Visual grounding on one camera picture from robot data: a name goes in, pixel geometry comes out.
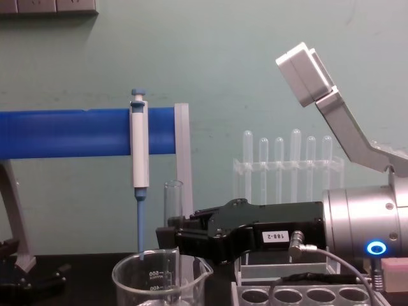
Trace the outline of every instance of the gray cable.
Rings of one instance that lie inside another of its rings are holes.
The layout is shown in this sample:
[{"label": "gray cable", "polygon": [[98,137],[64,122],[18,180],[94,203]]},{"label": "gray cable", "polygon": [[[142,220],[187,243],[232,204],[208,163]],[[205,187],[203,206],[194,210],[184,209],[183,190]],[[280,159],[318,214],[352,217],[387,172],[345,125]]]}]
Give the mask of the gray cable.
[{"label": "gray cable", "polygon": [[356,274],[356,276],[359,278],[359,280],[361,280],[361,282],[363,283],[363,285],[366,287],[367,289],[367,293],[370,297],[370,301],[371,301],[371,305],[375,306],[376,305],[376,299],[375,299],[375,294],[374,291],[372,290],[370,284],[367,282],[367,280],[365,279],[365,277],[352,265],[350,265],[348,262],[344,261],[343,259],[341,259],[340,257],[325,251],[325,250],[321,250],[321,249],[304,249],[303,251],[305,252],[315,252],[315,253],[320,253],[323,254],[337,262],[339,262],[341,265],[344,265],[346,268],[350,269],[350,271],[352,271],[352,273]]}]

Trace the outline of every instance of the teal wall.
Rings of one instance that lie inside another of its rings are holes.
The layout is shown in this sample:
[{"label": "teal wall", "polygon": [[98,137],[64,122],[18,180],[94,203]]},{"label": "teal wall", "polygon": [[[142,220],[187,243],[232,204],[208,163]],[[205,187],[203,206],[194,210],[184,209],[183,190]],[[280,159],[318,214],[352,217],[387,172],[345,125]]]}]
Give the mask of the teal wall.
[{"label": "teal wall", "polygon": [[[100,0],[94,18],[2,20],[0,110],[127,107],[129,90],[150,106],[190,104],[196,208],[232,197],[241,135],[330,133],[303,109],[275,59],[315,47],[364,132],[407,145],[408,2]],[[336,143],[336,155],[344,157]],[[14,161],[36,254],[136,250],[128,157]],[[147,247],[162,223],[173,156],[151,159]],[[385,175],[346,164],[346,185]],[[0,206],[0,239],[8,238]]]}]

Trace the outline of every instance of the blue pipette holder bar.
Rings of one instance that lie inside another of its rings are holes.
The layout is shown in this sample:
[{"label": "blue pipette holder bar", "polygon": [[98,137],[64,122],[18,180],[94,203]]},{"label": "blue pipette holder bar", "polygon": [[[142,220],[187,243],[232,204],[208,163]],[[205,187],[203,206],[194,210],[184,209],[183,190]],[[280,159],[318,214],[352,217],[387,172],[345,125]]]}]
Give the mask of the blue pipette holder bar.
[{"label": "blue pipette holder bar", "polygon": [[[175,154],[174,108],[149,108],[149,154]],[[0,112],[0,160],[130,155],[129,109]]]}]

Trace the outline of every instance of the electrical outlet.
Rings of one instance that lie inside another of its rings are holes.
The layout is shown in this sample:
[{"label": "electrical outlet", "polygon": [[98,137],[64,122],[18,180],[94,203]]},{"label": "electrical outlet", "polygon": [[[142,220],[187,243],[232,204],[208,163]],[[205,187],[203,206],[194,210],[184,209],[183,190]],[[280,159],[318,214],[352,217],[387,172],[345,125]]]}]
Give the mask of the electrical outlet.
[{"label": "electrical outlet", "polygon": [[17,13],[17,0],[0,0],[0,15]]},{"label": "electrical outlet", "polygon": [[17,0],[19,13],[55,13],[55,0]]},{"label": "electrical outlet", "polygon": [[95,0],[57,0],[57,11],[96,13],[96,3]]}]

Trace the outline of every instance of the black table surface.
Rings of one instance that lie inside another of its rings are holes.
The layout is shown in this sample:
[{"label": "black table surface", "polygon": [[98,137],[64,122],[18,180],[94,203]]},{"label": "black table surface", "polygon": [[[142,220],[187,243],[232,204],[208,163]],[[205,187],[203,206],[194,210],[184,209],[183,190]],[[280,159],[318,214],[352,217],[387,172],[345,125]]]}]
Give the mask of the black table surface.
[{"label": "black table surface", "polygon": [[[111,274],[113,267],[129,254],[81,254],[37,256],[37,264],[30,274],[37,277],[51,273],[69,263],[72,270],[63,295],[38,302],[37,306],[114,306],[115,286]],[[231,305],[231,282],[235,280],[233,265],[216,266],[214,274],[205,284],[206,305]],[[407,306],[408,293],[385,294],[392,306]]]}]

